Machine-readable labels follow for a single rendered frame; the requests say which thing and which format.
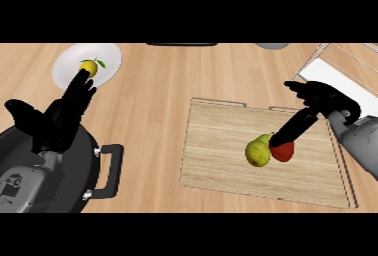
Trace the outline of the yellow lemon with leaf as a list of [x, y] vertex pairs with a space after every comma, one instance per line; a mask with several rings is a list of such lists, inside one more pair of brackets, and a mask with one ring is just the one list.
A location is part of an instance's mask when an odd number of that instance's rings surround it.
[[80, 62], [78, 69], [84, 69], [90, 73], [89, 77], [93, 77], [98, 74], [98, 69], [99, 68], [106, 68], [106, 64], [98, 58], [89, 59], [89, 60], [83, 60]]

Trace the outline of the grey round object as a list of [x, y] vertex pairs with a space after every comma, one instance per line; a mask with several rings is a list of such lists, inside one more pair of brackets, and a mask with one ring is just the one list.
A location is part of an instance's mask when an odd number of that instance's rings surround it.
[[256, 45], [267, 50], [279, 50], [284, 49], [290, 43], [256, 43]]

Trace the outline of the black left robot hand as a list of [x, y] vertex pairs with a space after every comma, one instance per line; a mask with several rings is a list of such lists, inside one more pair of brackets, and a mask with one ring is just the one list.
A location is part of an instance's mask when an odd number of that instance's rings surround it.
[[73, 145], [81, 117], [96, 93], [89, 76], [90, 72], [81, 69], [64, 96], [50, 103], [44, 112], [18, 99], [5, 103], [16, 128], [33, 137], [31, 152], [36, 154], [46, 151], [64, 153]]

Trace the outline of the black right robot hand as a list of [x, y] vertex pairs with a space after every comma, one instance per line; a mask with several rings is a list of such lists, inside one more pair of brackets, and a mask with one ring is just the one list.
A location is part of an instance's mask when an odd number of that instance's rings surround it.
[[295, 113], [272, 136], [270, 146], [273, 148], [295, 141], [318, 121], [318, 114], [328, 118], [334, 112], [347, 111], [350, 115], [346, 117], [344, 124], [350, 125], [358, 121], [362, 113], [359, 103], [331, 85], [318, 81], [306, 83], [285, 81], [284, 85], [297, 93], [297, 97], [304, 100], [306, 108]]

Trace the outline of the white round plate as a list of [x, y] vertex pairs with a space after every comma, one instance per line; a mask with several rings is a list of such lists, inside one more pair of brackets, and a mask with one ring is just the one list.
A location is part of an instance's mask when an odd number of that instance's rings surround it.
[[102, 86], [115, 76], [121, 67], [121, 50], [114, 43], [78, 43], [71, 46], [56, 59], [52, 78], [56, 86], [65, 90], [78, 73], [80, 65], [93, 61], [98, 65], [92, 77], [93, 86]]

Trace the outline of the pale wooden tray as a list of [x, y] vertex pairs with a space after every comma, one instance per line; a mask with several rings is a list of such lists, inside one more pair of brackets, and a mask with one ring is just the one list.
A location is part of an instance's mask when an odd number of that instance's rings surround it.
[[279, 130], [295, 111], [251, 108], [244, 103], [195, 98], [180, 170], [188, 187], [353, 209], [358, 201], [347, 166], [328, 121], [321, 119], [294, 142], [290, 161], [250, 165], [245, 147]]

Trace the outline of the red apple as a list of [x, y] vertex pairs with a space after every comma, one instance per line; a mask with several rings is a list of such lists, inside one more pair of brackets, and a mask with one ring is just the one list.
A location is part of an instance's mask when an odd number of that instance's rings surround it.
[[273, 158], [281, 162], [288, 162], [294, 156], [294, 143], [287, 142], [281, 146], [275, 147], [273, 144], [269, 144], [269, 149]]

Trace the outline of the yellow-green pear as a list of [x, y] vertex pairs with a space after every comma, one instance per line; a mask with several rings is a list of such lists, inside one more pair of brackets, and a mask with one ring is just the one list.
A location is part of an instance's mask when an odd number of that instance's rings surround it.
[[254, 167], [263, 167], [270, 161], [270, 142], [272, 134], [260, 135], [245, 147], [245, 157]]

